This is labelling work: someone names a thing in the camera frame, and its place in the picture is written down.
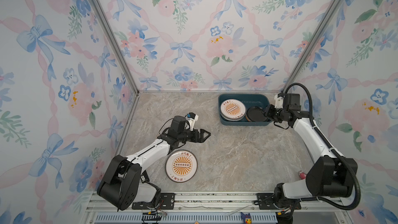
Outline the black round plate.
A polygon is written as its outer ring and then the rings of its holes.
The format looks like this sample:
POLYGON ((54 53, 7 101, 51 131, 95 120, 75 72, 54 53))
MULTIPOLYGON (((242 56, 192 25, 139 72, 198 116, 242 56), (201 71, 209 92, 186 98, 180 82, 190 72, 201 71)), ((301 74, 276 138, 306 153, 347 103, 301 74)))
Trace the black round plate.
POLYGON ((259 106, 253 106, 247 109, 245 115, 249 122, 267 122, 268 118, 265 116, 265 110, 259 106))

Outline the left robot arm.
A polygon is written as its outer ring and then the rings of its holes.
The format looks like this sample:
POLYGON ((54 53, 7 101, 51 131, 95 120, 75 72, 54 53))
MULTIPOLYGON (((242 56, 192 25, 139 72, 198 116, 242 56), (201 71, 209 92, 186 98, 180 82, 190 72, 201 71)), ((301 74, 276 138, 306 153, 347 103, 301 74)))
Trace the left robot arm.
POLYGON ((170 155, 187 142, 204 143, 211 133, 195 129, 198 115, 188 113, 170 119, 169 127, 162 127, 155 141, 146 148, 111 160, 96 193, 119 211, 161 206, 161 188, 151 183, 146 170, 159 159, 170 155))

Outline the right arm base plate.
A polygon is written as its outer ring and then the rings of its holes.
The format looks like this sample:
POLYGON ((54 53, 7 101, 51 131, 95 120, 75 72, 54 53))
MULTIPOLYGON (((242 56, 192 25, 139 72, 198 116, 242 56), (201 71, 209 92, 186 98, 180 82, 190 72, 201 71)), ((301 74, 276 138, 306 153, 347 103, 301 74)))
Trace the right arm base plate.
POLYGON ((254 201, 254 204, 261 210, 272 209, 287 211, 293 207, 295 203, 294 199, 277 197, 274 193, 257 193, 256 197, 257 199, 254 201))

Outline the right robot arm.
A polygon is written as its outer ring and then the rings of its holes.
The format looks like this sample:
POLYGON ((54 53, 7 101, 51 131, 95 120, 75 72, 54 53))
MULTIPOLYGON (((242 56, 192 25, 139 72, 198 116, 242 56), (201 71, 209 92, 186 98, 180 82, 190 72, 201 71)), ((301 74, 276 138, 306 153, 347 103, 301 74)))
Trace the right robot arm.
POLYGON ((344 157, 316 125, 313 107, 304 111, 300 95, 279 93, 275 103, 264 113, 275 124, 286 122, 304 141, 313 167, 305 179, 293 183, 279 183, 274 189, 273 203, 286 208, 302 201, 322 201, 338 209, 350 211, 361 200, 361 188, 357 178, 358 164, 344 157))

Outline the orange sunburst plate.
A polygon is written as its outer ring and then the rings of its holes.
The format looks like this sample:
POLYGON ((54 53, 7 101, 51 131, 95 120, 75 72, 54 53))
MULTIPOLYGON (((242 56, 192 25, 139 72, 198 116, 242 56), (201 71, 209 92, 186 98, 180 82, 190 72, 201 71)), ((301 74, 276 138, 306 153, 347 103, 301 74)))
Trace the orange sunburst plate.
POLYGON ((165 163, 168 178, 175 183, 185 183, 191 180, 198 170, 196 156, 187 150, 173 152, 165 163))
POLYGON ((228 99, 220 105, 221 116, 227 121, 240 121, 246 115, 246 106, 236 99, 228 99))

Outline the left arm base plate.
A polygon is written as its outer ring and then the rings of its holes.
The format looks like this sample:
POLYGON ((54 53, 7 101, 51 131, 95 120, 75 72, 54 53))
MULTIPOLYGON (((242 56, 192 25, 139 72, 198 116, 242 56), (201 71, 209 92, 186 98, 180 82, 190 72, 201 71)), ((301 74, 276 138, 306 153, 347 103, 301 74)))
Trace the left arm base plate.
POLYGON ((150 202, 132 203, 134 210, 163 209, 173 210, 175 204, 175 193, 159 193, 150 202))

